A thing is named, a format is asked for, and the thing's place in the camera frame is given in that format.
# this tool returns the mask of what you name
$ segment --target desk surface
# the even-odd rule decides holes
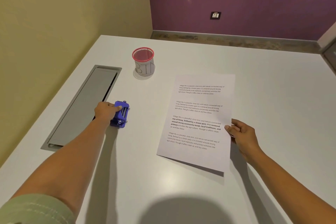
[[[133,76],[142,46],[155,52],[148,80]],[[1,167],[0,205],[52,154],[40,147],[94,65],[122,68],[108,101],[131,110],[125,128],[107,131],[77,223],[290,223],[235,148],[224,178],[156,155],[177,74],[236,74],[233,117],[336,207],[336,77],[320,55],[114,36],[97,40]]]

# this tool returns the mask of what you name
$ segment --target hand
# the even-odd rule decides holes
[[[240,153],[249,164],[252,163],[257,155],[263,154],[258,144],[254,128],[235,119],[232,119],[232,126],[226,125],[224,128],[233,136],[231,137],[232,142],[237,144]]]
[[[121,108],[121,106],[114,106],[114,104],[109,102],[99,102],[97,107],[94,109],[95,117],[98,120],[110,122],[116,112],[120,111]]]

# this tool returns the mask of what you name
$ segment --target white paper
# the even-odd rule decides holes
[[[178,75],[157,155],[225,172],[235,75]]]

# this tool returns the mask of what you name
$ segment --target shirt sleeve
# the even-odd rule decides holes
[[[74,224],[72,211],[62,201],[42,194],[14,197],[0,208],[0,224]]]

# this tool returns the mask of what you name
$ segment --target power socket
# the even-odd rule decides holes
[[[222,12],[211,12],[211,20],[219,20],[221,18]]]

